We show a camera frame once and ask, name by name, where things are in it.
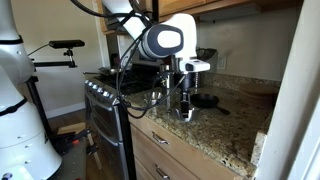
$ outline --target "backsplash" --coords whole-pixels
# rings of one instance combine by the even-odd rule
[[[239,90],[240,84],[254,83],[254,84],[269,84],[280,87],[280,81],[264,80],[257,78],[241,77],[234,75],[218,74],[218,73],[204,73],[204,85],[217,86],[226,89]]]

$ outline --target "oven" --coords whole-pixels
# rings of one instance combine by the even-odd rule
[[[151,70],[144,67],[143,71],[140,68],[125,72],[122,94],[130,95],[152,87],[152,76],[159,68],[152,67]],[[116,75],[101,74],[85,81],[87,115],[100,138],[99,158],[107,159],[111,165],[110,171],[117,174],[119,180],[134,180],[136,174],[130,123],[128,114],[116,97],[115,80]]]

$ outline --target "white wall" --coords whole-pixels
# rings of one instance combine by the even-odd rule
[[[292,8],[198,23],[198,46],[228,54],[226,69],[213,72],[281,81],[299,12]]]
[[[66,0],[12,0],[15,23],[23,37],[27,53],[47,44],[50,40],[81,39],[84,47],[73,49],[78,68],[38,67],[38,91],[48,117],[84,107],[83,71],[97,71],[109,65],[105,37],[95,17],[78,9]],[[91,0],[80,0],[90,9],[96,8]],[[67,61],[66,49],[50,46],[30,57],[35,61]]]

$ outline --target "wooden floor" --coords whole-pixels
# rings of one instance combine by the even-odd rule
[[[59,127],[86,122],[87,128],[92,130],[94,142],[99,146],[99,138],[95,133],[95,129],[91,126],[90,121],[85,119],[85,110],[79,110],[59,117],[54,117],[48,120],[52,130],[56,131]],[[99,159],[102,164],[102,170],[98,170],[96,161],[93,155],[87,156],[86,162],[86,180],[116,180],[119,179],[117,175],[111,172],[110,163],[108,159],[99,153]]]

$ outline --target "stove knob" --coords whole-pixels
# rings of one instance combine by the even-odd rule
[[[99,88],[99,86],[96,85],[96,84],[94,84],[94,85],[92,86],[92,89],[94,89],[94,90],[96,90],[96,89],[98,89],[98,88]]]
[[[93,86],[93,82],[90,81],[90,82],[88,83],[88,86],[89,86],[89,87]]]
[[[103,97],[109,98],[110,93],[108,91],[104,91],[102,94]]]
[[[98,92],[98,93],[103,93],[102,87],[99,87],[98,90],[97,90],[97,92]]]

